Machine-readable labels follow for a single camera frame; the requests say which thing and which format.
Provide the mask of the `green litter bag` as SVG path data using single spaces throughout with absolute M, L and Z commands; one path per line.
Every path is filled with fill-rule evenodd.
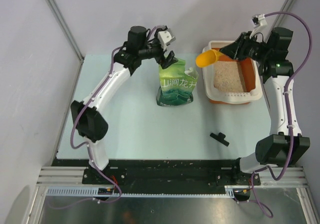
M 157 105 L 174 107 L 190 104 L 199 74 L 193 67 L 186 69 L 186 61 L 178 59 L 166 69 L 159 68 L 160 87 L 156 96 Z

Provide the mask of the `orange plastic scoop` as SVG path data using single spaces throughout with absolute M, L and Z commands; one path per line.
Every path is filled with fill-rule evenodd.
M 195 59 L 195 64 L 199 68 L 205 68 L 218 62 L 224 56 L 225 55 L 219 50 L 210 49 L 198 55 Z

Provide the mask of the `black bag clip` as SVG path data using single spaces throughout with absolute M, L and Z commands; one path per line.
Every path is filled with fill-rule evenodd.
M 228 147 L 230 143 L 226 141 L 226 135 L 222 132 L 219 132 L 218 134 L 215 134 L 213 132 L 210 133 L 210 137 L 221 143 L 222 145 Z

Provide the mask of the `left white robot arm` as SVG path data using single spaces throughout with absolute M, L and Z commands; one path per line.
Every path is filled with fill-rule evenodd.
M 168 46 L 176 39 L 166 25 L 145 28 L 135 25 L 130 28 L 124 43 L 111 53 L 110 69 L 93 91 L 82 101 L 74 100 L 70 105 L 73 127 L 70 134 L 71 148 L 86 146 L 90 165 L 95 168 L 93 178 L 100 184 L 110 180 L 111 172 L 106 168 L 109 158 L 102 139 L 109 125 L 102 115 L 103 109 L 117 90 L 133 75 L 142 61 L 154 59 L 167 69 L 178 60 Z

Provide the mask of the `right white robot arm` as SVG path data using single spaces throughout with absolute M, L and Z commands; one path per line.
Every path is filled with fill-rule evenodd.
M 235 61 L 250 58 L 259 64 L 265 98 L 271 120 L 269 136 L 257 142 L 253 154 L 239 159 L 239 167 L 230 172 L 231 180 L 242 185 L 249 173 L 268 167 L 295 165 L 309 149 L 311 142 L 299 127 L 293 97 L 294 68 L 287 60 L 293 31 L 275 27 L 267 41 L 257 41 L 253 32 L 242 32 L 220 52 Z

